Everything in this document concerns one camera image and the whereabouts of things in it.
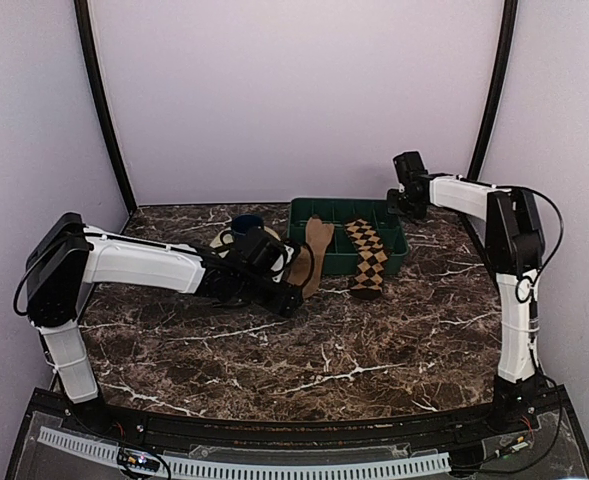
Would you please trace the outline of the green divided plastic tray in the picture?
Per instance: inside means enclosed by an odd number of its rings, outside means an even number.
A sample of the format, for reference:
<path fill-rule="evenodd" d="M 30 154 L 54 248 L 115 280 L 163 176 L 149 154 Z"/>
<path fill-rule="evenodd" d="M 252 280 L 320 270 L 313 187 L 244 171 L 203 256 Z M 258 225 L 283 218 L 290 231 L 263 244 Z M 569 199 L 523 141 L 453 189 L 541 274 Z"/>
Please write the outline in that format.
<path fill-rule="evenodd" d="M 295 198 L 289 207 L 287 236 L 302 243 L 311 217 L 335 226 L 323 262 L 324 275 L 351 276 L 356 273 L 358 255 L 344 229 L 344 223 L 354 218 L 367 220 L 379 234 L 389 257 L 384 270 L 386 275 L 396 275 L 409 254 L 403 226 L 395 215 L 388 213 L 384 200 Z"/>

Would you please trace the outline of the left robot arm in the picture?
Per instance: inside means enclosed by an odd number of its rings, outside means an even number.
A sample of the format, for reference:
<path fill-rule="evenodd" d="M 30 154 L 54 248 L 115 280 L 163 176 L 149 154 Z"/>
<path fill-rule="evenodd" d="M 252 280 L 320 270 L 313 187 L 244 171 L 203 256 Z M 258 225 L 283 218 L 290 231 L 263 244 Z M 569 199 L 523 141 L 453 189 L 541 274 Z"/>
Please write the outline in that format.
<path fill-rule="evenodd" d="M 180 294 L 254 303 L 281 317 L 302 304 L 299 286 L 283 275 L 300 253 L 260 227 L 218 247 L 167 244 L 117 235 L 63 214 L 28 257 L 13 307 L 43 339 L 75 417 L 94 436 L 115 427 L 114 412 L 98 399 L 100 388 L 78 326 L 77 300 L 85 284 L 119 283 Z"/>

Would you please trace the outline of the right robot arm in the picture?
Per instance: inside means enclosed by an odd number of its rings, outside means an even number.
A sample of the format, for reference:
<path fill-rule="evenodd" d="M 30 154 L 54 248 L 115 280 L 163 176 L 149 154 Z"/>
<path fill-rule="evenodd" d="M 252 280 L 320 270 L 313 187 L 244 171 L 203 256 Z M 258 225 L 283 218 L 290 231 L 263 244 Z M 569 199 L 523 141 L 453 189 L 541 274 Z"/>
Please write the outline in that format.
<path fill-rule="evenodd" d="M 484 255 L 501 305 L 501 353 L 494 400 L 484 424 L 508 432 L 523 416 L 521 402 L 535 395 L 538 362 L 538 280 L 545 268 L 545 237 L 536 199 L 521 186 L 481 183 L 460 175 L 430 173 L 417 151 L 393 158 L 399 186 L 387 194 L 388 211 L 423 219 L 430 206 L 485 224 Z"/>

